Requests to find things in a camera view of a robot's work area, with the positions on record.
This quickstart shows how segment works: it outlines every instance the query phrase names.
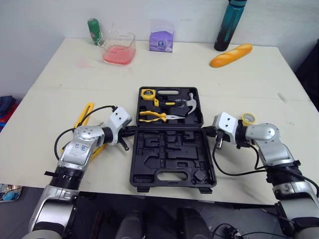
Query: white wall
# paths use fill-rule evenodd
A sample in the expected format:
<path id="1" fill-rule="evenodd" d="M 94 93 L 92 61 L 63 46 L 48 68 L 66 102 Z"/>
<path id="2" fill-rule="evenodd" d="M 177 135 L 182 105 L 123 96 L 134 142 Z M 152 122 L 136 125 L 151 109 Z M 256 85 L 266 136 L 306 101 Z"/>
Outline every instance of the white wall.
<path id="1" fill-rule="evenodd" d="M 22 98 L 64 37 L 89 37 L 87 19 L 147 40 L 149 19 L 176 41 L 214 42 L 227 0 L 0 0 L 0 95 Z M 318 0 L 248 0 L 232 43 L 278 46 L 294 69 L 319 38 Z"/>

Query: pliers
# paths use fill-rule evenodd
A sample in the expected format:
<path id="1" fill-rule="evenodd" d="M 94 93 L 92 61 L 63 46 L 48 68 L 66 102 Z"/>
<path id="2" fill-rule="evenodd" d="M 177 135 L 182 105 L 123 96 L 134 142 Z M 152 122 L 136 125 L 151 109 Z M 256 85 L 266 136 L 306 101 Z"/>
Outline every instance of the pliers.
<path id="1" fill-rule="evenodd" d="M 145 122 L 145 123 L 150 123 L 150 122 L 155 122 L 155 121 L 158 121 L 158 120 L 162 120 L 164 123 L 167 121 L 167 120 L 177 120 L 177 119 L 184 119 L 185 117 L 182 117 L 182 116 L 174 116 L 174 115 L 167 115 L 165 113 L 157 113 L 157 112 L 153 112 L 153 111 L 141 111 L 140 112 L 140 115 L 141 116 L 147 116 L 147 115 L 150 115 L 150 116 L 156 116 L 158 118 L 155 118 L 155 119 L 150 119 L 150 120 L 146 120 L 146 119 L 140 119 L 139 121 L 140 122 Z"/>

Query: white table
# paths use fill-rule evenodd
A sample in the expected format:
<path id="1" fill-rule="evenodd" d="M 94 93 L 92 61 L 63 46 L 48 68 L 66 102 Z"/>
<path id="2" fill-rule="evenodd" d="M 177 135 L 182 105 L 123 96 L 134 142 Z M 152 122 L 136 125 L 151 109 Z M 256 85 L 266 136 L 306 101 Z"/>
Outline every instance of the white table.
<path id="1" fill-rule="evenodd" d="M 212 44 L 175 43 L 172 54 L 150 52 L 147 42 L 136 46 L 130 65 L 115 66 L 102 62 L 91 40 L 64 40 L 0 133 L 1 183 L 44 187 L 50 177 L 43 173 L 56 167 L 54 141 L 74 125 L 84 106 L 123 106 L 135 119 L 140 86 L 197 87 L 204 126 L 222 111 L 235 117 L 250 112 L 257 123 L 275 124 L 282 142 L 302 162 L 303 174 L 319 183 L 319 114 L 276 47 L 254 46 L 244 58 L 211 68 L 209 61 L 219 54 Z M 105 121 L 109 114 L 96 112 L 89 124 Z M 63 137 L 59 148 L 70 138 Z M 209 143 L 212 148 L 214 139 Z M 128 145 L 133 147 L 133 138 Z M 224 143 L 216 157 L 225 171 L 244 172 L 253 168 L 256 156 L 251 149 Z M 132 150 L 107 147 L 90 164 L 80 190 L 248 204 L 277 201 L 265 173 L 228 177 L 217 169 L 212 194 L 176 187 L 137 193 L 129 183 L 131 159 Z"/>

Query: black toolbox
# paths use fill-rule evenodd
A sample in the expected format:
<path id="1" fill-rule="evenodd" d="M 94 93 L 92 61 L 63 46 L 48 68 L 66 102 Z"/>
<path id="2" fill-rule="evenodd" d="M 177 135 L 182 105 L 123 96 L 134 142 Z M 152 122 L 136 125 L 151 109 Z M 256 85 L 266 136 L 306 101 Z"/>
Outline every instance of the black toolbox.
<path id="1" fill-rule="evenodd" d="M 158 106 L 151 99 L 141 96 L 156 93 Z M 185 100 L 190 94 L 196 100 L 195 110 Z M 171 107 L 167 102 L 176 102 Z M 141 116 L 140 112 L 152 111 L 185 117 L 168 119 L 166 122 L 153 120 L 153 115 Z M 212 193 L 216 185 L 209 145 L 203 129 L 203 116 L 197 88 L 194 87 L 141 87 L 137 109 L 137 129 L 134 137 L 130 182 L 138 192 L 149 192 L 150 187 L 175 186 L 198 188 L 201 193 Z"/>

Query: bread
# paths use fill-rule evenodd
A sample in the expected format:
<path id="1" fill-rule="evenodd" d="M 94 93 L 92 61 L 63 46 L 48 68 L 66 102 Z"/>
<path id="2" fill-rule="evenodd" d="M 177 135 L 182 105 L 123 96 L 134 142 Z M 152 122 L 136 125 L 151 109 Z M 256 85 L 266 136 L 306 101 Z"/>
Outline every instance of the bread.
<path id="1" fill-rule="evenodd" d="M 227 51 L 223 54 L 216 56 L 209 63 L 211 67 L 221 67 L 225 66 L 233 61 L 238 60 L 239 58 L 247 55 L 253 49 L 252 44 L 243 44 L 236 47 L 233 50 Z"/>

